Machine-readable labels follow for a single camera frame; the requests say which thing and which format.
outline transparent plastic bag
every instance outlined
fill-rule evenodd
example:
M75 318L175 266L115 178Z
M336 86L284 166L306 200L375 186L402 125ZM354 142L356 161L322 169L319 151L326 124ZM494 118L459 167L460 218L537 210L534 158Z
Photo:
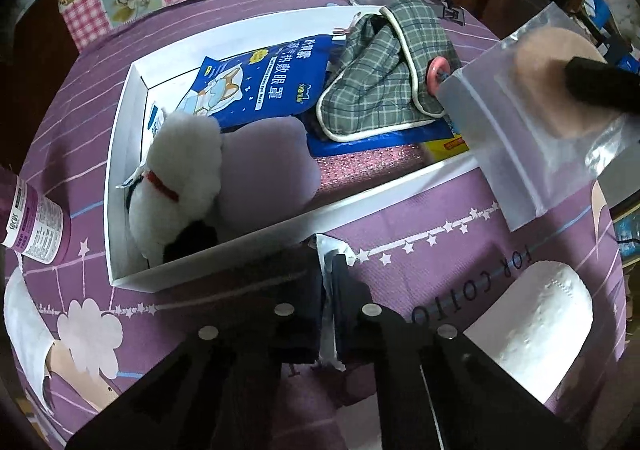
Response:
M557 137L527 106L514 75L524 35L542 27L584 33L550 4L512 35L456 70L438 100L476 156L511 231L541 217L595 180L609 162L640 138L637 117L620 115L601 130Z

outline pink ring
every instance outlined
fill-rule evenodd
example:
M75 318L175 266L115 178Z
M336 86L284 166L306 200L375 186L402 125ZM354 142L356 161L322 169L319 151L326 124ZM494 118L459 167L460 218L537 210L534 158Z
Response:
M440 87L440 82L438 81L438 73L445 72L447 74L451 74L451 68L449 67L449 62L447 62L446 58L442 56L436 56L429 67L427 67L427 92L431 94L431 96L436 95L438 92L438 88Z

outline red collar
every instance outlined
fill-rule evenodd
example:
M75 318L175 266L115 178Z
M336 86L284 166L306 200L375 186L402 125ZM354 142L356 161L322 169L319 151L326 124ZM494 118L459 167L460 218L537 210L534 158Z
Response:
M164 185L164 182L160 180L160 178L152 171L145 171L142 176L149 181L153 186L155 186L156 190L158 190L165 197L171 199L174 203L177 203L180 200L180 196L174 192L172 189L167 188Z

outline bottle label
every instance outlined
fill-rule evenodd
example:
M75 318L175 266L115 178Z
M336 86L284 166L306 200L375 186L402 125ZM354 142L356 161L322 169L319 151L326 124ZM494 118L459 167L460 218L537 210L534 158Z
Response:
M18 178L3 244L33 260L50 264L58 253L62 228L62 209Z

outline steam eye mask packet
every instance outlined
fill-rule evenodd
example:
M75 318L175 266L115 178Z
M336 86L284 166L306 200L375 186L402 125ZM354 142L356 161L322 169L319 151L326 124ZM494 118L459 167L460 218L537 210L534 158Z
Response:
M305 112L322 93L332 41L308 36L225 60L207 57L176 110L213 116L222 129Z

